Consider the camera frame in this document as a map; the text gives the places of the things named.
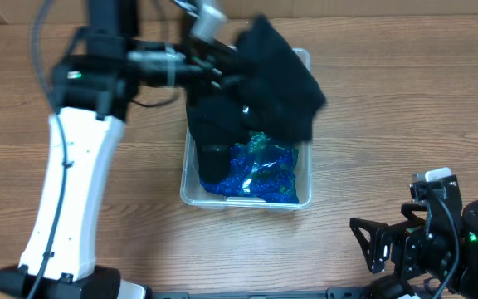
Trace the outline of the small black garment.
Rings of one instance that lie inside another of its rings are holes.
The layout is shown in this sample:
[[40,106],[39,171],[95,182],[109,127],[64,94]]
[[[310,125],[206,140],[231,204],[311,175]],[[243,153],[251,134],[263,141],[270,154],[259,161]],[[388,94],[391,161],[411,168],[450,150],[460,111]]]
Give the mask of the small black garment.
[[232,146],[250,140],[242,105],[226,94],[189,96],[186,113],[196,145],[199,178],[218,184],[230,174]]

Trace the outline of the black taped garment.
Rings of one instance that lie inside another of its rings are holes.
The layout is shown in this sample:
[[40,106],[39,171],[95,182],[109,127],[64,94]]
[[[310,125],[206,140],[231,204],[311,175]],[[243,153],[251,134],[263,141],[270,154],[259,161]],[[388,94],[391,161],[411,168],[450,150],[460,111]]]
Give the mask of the black taped garment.
[[235,64],[244,75],[237,97],[249,108],[246,127],[287,143],[311,141],[327,99],[286,39],[261,14],[240,33],[236,49]]

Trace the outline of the blue green sparkly fabric bundle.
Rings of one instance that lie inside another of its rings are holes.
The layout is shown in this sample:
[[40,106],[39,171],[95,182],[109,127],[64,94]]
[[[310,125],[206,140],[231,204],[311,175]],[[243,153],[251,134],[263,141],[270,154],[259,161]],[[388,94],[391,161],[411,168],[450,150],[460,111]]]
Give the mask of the blue green sparkly fabric bundle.
[[221,151],[218,158],[199,161],[200,184],[209,193],[259,198],[267,203],[296,204],[295,168],[299,150],[262,132],[245,143]]

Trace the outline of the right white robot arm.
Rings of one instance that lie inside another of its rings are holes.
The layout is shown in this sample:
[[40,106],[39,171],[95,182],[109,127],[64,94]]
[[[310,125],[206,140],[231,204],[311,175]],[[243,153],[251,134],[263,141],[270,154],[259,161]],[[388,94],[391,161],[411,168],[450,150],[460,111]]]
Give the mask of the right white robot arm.
[[363,298],[440,298],[444,291],[478,298],[478,199],[462,203],[457,177],[448,168],[417,173],[405,221],[388,225],[351,218],[368,270],[394,272],[363,289]]

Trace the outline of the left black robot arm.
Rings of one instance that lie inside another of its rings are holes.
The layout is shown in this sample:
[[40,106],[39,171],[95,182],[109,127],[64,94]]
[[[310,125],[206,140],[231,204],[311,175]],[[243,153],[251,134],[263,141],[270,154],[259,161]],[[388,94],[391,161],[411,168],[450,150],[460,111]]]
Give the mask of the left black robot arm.
[[214,89],[231,49],[215,38],[227,17],[215,1],[182,1],[181,42],[139,40],[134,1],[90,1],[52,73],[44,72],[39,8],[32,66],[51,107],[46,176],[37,219],[16,266],[0,269],[0,292],[16,298],[148,299],[150,287],[96,262],[100,206],[111,160],[141,86]]

